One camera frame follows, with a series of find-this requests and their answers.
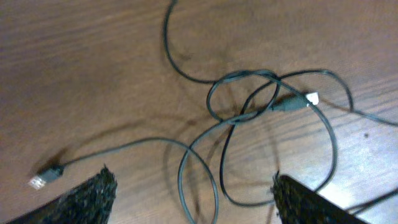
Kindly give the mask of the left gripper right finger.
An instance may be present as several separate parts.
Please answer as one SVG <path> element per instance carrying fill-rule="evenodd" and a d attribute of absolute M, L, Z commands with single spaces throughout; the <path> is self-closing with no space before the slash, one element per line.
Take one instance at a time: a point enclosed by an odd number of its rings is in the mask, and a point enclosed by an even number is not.
<path fill-rule="evenodd" d="M 286 224 L 365 224 L 288 175 L 276 173 L 272 193 Z"/>

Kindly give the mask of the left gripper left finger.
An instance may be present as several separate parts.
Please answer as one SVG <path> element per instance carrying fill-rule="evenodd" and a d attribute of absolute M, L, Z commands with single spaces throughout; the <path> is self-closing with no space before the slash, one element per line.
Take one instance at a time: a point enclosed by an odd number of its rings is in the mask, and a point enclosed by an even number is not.
<path fill-rule="evenodd" d="M 107 224 L 117 187 L 115 175 L 104 167 L 53 201 L 7 224 Z"/>

